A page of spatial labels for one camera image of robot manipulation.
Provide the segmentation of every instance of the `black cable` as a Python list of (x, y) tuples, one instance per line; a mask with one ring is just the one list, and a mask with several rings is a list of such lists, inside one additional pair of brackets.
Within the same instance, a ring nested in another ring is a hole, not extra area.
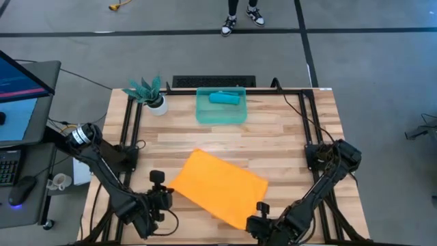
[[(330, 134), (327, 130), (325, 130), (325, 129), (323, 129), (322, 127), (316, 125), (312, 120), (310, 120), (309, 118), (305, 117), (301, 112), (299, 112), (295, 107), (293, 107), (293, 105), (292, 105), (291, 103), (288, 102), (287, 97), (285, 96), (285, 94), (283, 94), (283, 96), (284, 96), (285, 102), (286, 102), (286, 103), (287, 103), (287, 104), (288, 104), (288, 105), (289, 105), (289, 106), (290, 106), (290, 107), (291, 107), (291, 108), (292, 108), (292, 109), (293, 109), (293, 110), (294, 110), (298, 115), (300, 115), (304, 120), (308, 120), (309, 122), (311, 122), (311, 123), (314, 125), (315, 128), (317, 128), (317, 129), (319, 129), (319, 130), (321, 130), (321, 131), (324, 131), (324, 132), (329, 136), (329, 138), (330, 138), (330, 140), (332, 141), (332, 143), (333, 143), (333, 144), (335, 143), (333, 136), (331, 136), (331, 134)], [(339, 171), (339, 169), (340, 169), (340, 165), (341, 165), (341, 153), (340, 153), (340, 149), (339, 149), (339, 147), (338, 147), (337, 145), (334, 145), (334, 148), (336, 148), (336, 150), (337, 150), (338, 163), (337, 163), (336, 170), (335, 170), (333, 176), (337, 175), (337, 172)], [(297, 243), (297, 245), (302, 245), (302, 244), (305, 244), (306, 242), (308, 242), (308, 241), (311, 239), (311, 237), (313, 237), (314, 232), (315, 232), (315, 215), (314, 215), (314, 210), (313, 210), (313, 230), (311, 231), (310, 235), (309, 235), (305, 240), (303, 240), (303, 241)]]
[(173, 231), (169, 232), (169, 233), (164, 233), (164, 234), (153, 233), (153, 236), (170, 236), (173, 233), (175, 233), (176, 230), (179, 228), (179, 218), (178, 218), (178, 216), (173, 211), (171, 211), (171, 210), (166, 210), (166, 211), (171, 213), (175, 217), (175, 219), (176, 219), (176, 227), (175, 227), (175, 229)]
[(145, 147), (145, 141), (141, 139), (141, 140), (138, 140), (136, 144), (138, 144), (139, 142), (142, 142), (144, 144), (141, 147), (136, 146), (136, 147), (138, 147), (138, 150), (141, 150), (141, 149), (143, 149)]
[(308, 243), (308, 241), (310, 241), (311, 238), (314, 236), (314, 233), (315, 233), (315, 215), (314, 215), (314, 210), (313, 210), (313, 229), (311, 230), (311, 233), (309, 234), (309, 236), (306, 239), (302, 240), (301, 242), (296, 243), (295, 245), (299, 246), (299, 245), (303, 245), (305, 243)]
[(356, 179), (356, 176), (352, 172), (349, 172), (349, 175), (355, 180), (356, 186), (358, 187), (358, 180)]
[(309, 122), (311, 122), (313, 125), (314, 125), (314, 127), (316, 127), (317, 129), (319, 129), (319, 130), (321, 130), (321, 131), (324, 131), (328, 136), (329, 136), (329, 138), (330, 138), (330, 140), (334, 143), (335, 141), (334, 141), (334, 138), (333, 138), (333, 136), (331, 136), (330, 135), (330, 133), (327, 131), (327, 130), (325, 130), (325, 129), (323, 129), (322, 127), (320, 127), (320, 126), (317, 126), (312, 120), (310, 120), (309, 118), (306, 118), (305, 116), (303, 116), (295, 107), (293, 107), (293, 105), (291, 105), (289, 102), (288, 102), (288, 100), (287, 100), (287, 97), (285, 96), (285, 94), (283, 94), (283, 96), (284, 96), (284, 99), (285, 99), (285, 102), (292, 108), (292, 109), (294, 109), (294, 111), (298, 114), (298, 115), (300, 115), (304, 120), (308, 120)]
[(431, 117), (431, 118), (436, 118), (436, 119), (437, 119), (437, 116), (429, 115), (429, 114), (427, 114), (427, 113), (421, 113), (421, 117), (422, 117), (423, 121), (425, 122), (425, 124), (428, 124), (428, 122), (426, 122), (425, 117), (423, 117), (424, 115), (426, 115), (426, 116), (428, 116), (428, 117)]
[[(26, 59), (14, 59), (14, 60), (15, 60), (16, 62), (38, 62), (38, 61), (32, 61), (32, 60), (26, 60)], [(65, 69), (62, 69), (62, 68), (61, 68), (61, 71), (64, 71), (64, 72), (69, 73), (69, 74), (71, 74), (71, 75), (77, 76), (77, 77), (79, 77), (79, 78), (81, 78), (81, 79), (85, 79), (86, 81), (89, 81), (90, 83), (93, 83), (93, 84), (98, 85), (98, 86), (100, 86), (100, 87), (103, 87), (103, 88), (105, 88), (105, 89), (112, 90), (112, 88), (109, 88), (109, 87), (107, 87), (107, 86), (105, 86), (105, 85), (102, 85), (101, 83), (97, 83), (97, 82), (95, 82), (95, 81), (92, 81), (91, 79), (85, 78), (84, 76), (81, 76), (81, 75), (79, 75), (79, 74), (75, 74), (75, 73), (73, 73), (73, 72), (70, 72), (70, 71), (65, 70)]]
[[(94, 120), (93, 122), (90, 122), (90, 123), (91, 123), (91, 124), (94, 124), (94, 123), (96, 123), (96, 122), (99, 122), (99, 121), (101, 121), (101, 119), (103, 119), (106, 115), (107, 115), (107, 113), (105, 113), (104, 115), (102, 115), (102, 117), (100, 117), (100, 118), (98, 118), (97, 120)], [(75, 124), (75, 125), (79, 125), (79, 124), (81, 124), (81, 123), (70, 123), (70, 122), (67, 122), (67, 121), (54, 120), (54, 119), (51, 119), (50, 117), (49, 117), (48, 119), (51, 120), (52, 122), (57, 122), (57, 123), (63, 124), (64, 126), (66, 126), (66, 125), (70, 125), (70, 124)]]
[(437, 126), (419, 126), (419, 127), (423, 127), (423, 128), (431, 128), (431, 129), (435, 129), (435, 128), (437, 128)]
[(95, 243), (98, 239), (100, 233), (103, 230), (103, 227), (108, 223), (108, 221), (111, 220), (112, 216), (114, 214), (114, 210), (107, 210), (104, 214), (102, 219), (97, 223), (96, 227), (91, 231), (91, 233), (83, 240), (86, 243)]
[(60, 134), (62, 134), (62, 135), (64, 135), (65, 136), (65, 133), (61, 133), (62, 132), (62, 129), (59, 127), (59, 126), (57, 126), (50, 118), (48, 118), (48, 123), (50, 123), (52, 126), (54, 126), (56, 129), (58, 129), (59, 130), (59, 133)]
[(96, 209), (97, 197), (98, 197), (98, 194), (100, 193), (101, 188), (102, 188), (102, 183), (100, 183), (100, 185), (98, 185), (96, 196), (94, 197), (93, 208), (91, 209), (91, 218), (89, 220), (89, 234), (91, 234), (91, 231), (93, 228), (94, 211)]
[[(91, 141), (91, 144), (92, 145), (94, 145), (94, 138), (92, 139), (92, 141)], [(100, 172), (102, 173), (102, 177), (103, 178), (106, 178), (106, 179), (108, 179), (105, 175), (104, 175), (104, 172), (103, 172), (103, 170), (102, 170), (102, 168), (101, 168), (101, 166), (98, 164), (98, 162), (97, 161), (95, 161), (95, 160), (93, 160), (93, 159), (91, 159), (91, 158), (84, 158), (83, 156), (81, 157), (81, 158), (83, 158), (83, 159), (87, 159), (88, 161), (91, 161), (91, 162), (94, 162), (95, 164), (97, 164), (96, 166), (97, 166), (97, 168), (100, 170)], [(145, 201), (144, 201), (144, 199), (142, 198), (142, 195), (141, 194), (137, 194), (137, 193), (135, 193), (135, 192), (133, 192), (133, 191), (127, 191), (127, 187), (125, 187), (121, 182), (120, 182), (120, 180), (117, 178), (117, 180), (118, 180), (118, 183), (119, 183), (119, 187), (117, 187), (115, 184), (113, 184), (112, 182), (108, 182), (112, 187), (114, 187), (115, 189), (117, 189), (118, 191), (120, 191), (121, 193), (123, 193), (123, 194), (125, 194), (125, 195), (129, 195), (130, 197), (133, 197), (133, 198), (135, 198), (136, 200), (139, 200), (140, 202), (141, 202), (141, 204), (143, 205), (143, 208), (144, 208), (144, 211), (149, 211), (149, 207), (148, 207), (148, 205), (145, 203)]]
[(66, 158), (62, 159), (61, 161), (58, 161), (58, 162), (56, 162), (55, 164), (53, 164), (53, 165), (50, 165), (50, 166), (48, 166), (48, 167), (44, 168), (43, 170), (41, 170), (41, 171), (40, 171), (40, 172), (38, 172), (37, 174), (33, 175), (33, 177), (36, 177), (36, 176), (40, 175), (40, 174), (41, 174), (42, 172), (46, 171), (47, 169), (49, 169), (49, 168), (51, 168), (51, 167), (54, 167), (54, 166), (56, 166), (56, 165), (60, 164), (61, 162), (65, 161), (65, 160), (66, 160), (66, 159), (68, 159), (68, 158), (70, 158), (70, 157), (69, 157), (69, 156), (67, 156)]
[(83, 217), (83, 214), (81, 215), (81, 218), (79, 219), (79, 226), (80, 226), (80, 229), (81, 229), (81, 240), (83, 240), (82, 217)]

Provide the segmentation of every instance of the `teal plastic bin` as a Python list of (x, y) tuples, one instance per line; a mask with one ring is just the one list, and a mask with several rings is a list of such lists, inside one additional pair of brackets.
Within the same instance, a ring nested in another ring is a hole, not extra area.
[[(228, 92), (240, 97), (238, 105), (211, 103), (209, 96), (215, 92)], [(196, 118), (200, 124), (242, 124), (247, 119), (246, 88), (199, 87), (196, 93)]]

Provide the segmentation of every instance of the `sneaker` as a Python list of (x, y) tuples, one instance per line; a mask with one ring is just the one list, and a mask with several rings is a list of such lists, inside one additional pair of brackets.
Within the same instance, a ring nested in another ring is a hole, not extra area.
[(246, 14), (249, 16), (252, 21), (257, 25), (258, 27), (264, 26), (264, 19), (262, 18), (261, 14), (259, 13), (259, 10), (255, 8), (255, 11), (250, 11), (248, 8), (246, 9)]
[(237, 23), (237, 18), (231, 19), (229, 16), (226, 18), (225, 23), (221, 27), (221, 35), (227, 37), (231, 35), (232, 30), (234, 30), (235, 24)]

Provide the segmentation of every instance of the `keyboard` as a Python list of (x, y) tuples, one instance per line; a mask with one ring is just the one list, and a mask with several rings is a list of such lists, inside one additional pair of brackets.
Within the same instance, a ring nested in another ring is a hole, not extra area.
[(15, 185), (20, 176), (21, 150), (0, 150), (0, 187)]

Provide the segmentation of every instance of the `orange towel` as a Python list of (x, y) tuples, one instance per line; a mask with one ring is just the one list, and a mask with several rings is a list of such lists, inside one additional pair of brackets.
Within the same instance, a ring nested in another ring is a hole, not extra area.
[(215, 217), (245, 230), (246, 219), (257, 212), (268, 181), (196, 149), (169, 186)]

